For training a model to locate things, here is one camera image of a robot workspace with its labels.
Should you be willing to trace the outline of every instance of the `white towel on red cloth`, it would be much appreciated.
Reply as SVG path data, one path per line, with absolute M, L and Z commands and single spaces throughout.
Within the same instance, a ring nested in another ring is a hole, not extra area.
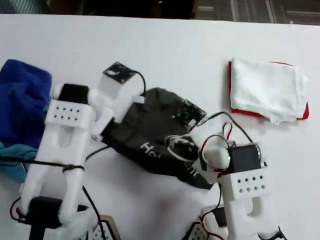
M 258 113 L 272 123 L 303 117 L 308 78 L 301 67 L 236 57 L 231 67 L 232 109 Z

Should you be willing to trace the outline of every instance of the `blue towel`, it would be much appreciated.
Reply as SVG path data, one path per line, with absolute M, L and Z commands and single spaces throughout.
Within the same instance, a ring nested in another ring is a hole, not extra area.
M 27 160 L 33 160 L 36 158 L 37 149 L 26 146 L 23 144 L 15 144 L 10 147 L 5 148 L 5 145 L 0 142 L 0 156 L 10 156 L 16 158 L 23 158 Z M 23 183 L 27 176 L 25 170 L 23 169 L 21 163 L 1 161 L 0 162 L 0 172 L 5 172 L 8 176 L 18 180 Z
M 0 71 L 0 142 L 38 148 L 50 98 L 50 73 L 9 59 Z

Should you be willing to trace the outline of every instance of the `black bag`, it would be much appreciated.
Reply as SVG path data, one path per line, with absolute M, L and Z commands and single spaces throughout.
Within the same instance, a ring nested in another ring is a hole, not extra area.
M 144 104 L 133 103 L 121 123 L 108 124 L 101 134 L 102 142 L 148 172 L 176 176 L 194 187 L 210 189 L 212 184 L 195 174 L 192 163 L 175 158 L 164 143 L 165 137 L 185 135 L 190 130 L 175 118 L 183 104 L 184 99 L 173 92 L 150 89 Z

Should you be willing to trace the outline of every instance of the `black circuit board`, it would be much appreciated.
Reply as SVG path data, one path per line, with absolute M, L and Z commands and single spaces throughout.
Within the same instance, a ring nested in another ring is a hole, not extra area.
M 172 116 L 172 118 L 179 121 L 188 130 L 191 130 L 206 115 L 207 113 L 205 111 L 185 99 L 182 102 L 181 108 Z
M 125 84 L 133 75 L 135 75 L 135 72 L 122 63 L 116 61 L 106 70 L 104 70 L 103 74 L 120 84 Z

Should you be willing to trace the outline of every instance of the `white table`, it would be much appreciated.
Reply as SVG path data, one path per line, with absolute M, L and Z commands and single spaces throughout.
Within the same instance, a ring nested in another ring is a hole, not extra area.
M 304 67 L 310 78 L 308 120 L 276 126 L 254 117 L 236 119 L 263 143 L 262 154 L 275 181 L 279 223 L 287 238 L 316 240 L 320 236 L 319 40 L 317 26 L 0 15 L 0 66 L 17 59 L 49 71 L 54 84 L 96 87 L 101 72 L 120 61 L 140 71 L 148 89 L 173 91 L 209 114 L 228 107 L 226 69 L 231 57 Z M 142 88 L 140 83 L 128 84 Z M 206 131 L 213 133 L 220 126 L 212 121 Z M 244 139 L 237 131 L 234 138 Z M 100 146 L 92 143 L 88 153 Z M 19 185 L 3 175 L 0 179 L 0 235 L 10 239 L 13 222 L 8 211 Z M 46 187 L 50 190 L 44 190 L 49 196 L 60 191 L 53 179 L 59 180 L 51 177 L 51 187 Z M 218 199 L 216 188 L 207 192 L 175 177 L 150 174 L 112 149 L 87 163 L 85 186 L 100 213 L 113 216 L 123 240 L 179 240 L 200 209 Z

